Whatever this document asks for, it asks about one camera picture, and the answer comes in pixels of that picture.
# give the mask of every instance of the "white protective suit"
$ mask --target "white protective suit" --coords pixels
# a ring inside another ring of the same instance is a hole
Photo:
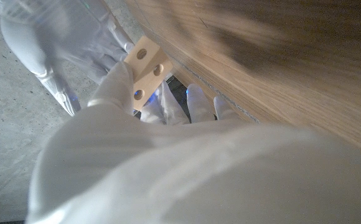
[[[220,98],[214,121],[196,85],[196,123],[185,124],[166,84],[142,122],[130,115],[130,77],[117,63],[89,107],[52,136],[32,176],[27,223],[361,223],[360,150],[247,124]]]

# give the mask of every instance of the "wooden block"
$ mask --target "wooden block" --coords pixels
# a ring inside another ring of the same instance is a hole
[[[134,109],[140,110],[172,70],[172,64],[160,46],[146,36],[141,37],[124,62],[132,68]]]

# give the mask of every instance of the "hand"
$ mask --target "hand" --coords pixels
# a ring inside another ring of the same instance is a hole
[[[215,120],[212,107],[198,85],[190,84],[186,94],[192,123]],[[222,97],[216,96],[213,103],[218,120],[240,119]],[[141,121],[167,125],[189,124],[188,117],[169,90],[166,82],[161,83],[149,102],[141,109]]]

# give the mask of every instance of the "gloved finger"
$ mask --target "gloved finger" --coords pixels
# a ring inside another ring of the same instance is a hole
[[[167,125],[189,124],[188,117],[165,81],[160,84],[155,94],[157,95]]]
[[[140,110],[141,121],[151,124],[165,124],[166,120],[162,114],[161,106],[158,102],[157,96],[153,94],[147,105],[143,106]]]
[[[213,106],[215,107],[215,112],[217,113],[218,120],[240,119],[238,114],[234,110],[232,110],[230,105],[221,96],[216,96],[213,99]]]
[[[110,55],[104,54],[100,59],[100,63],[107,71],[110,71],[110,69],[116,65],[117,61]]]
[[[88,106],[111,104],[133,114],[133,74],[125,62],[118,62],[103,79]]]
[[[187,107],[189,108],[192,123],[215,121],[215,117],[211,111],[211,105],[197,84],[190,84],[187,87],[186,93]]]

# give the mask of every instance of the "wooden board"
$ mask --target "wooden board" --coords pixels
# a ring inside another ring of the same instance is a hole
[[[241,112],[329,131],[361,148],[361,2],[126,2],[185,77]]]

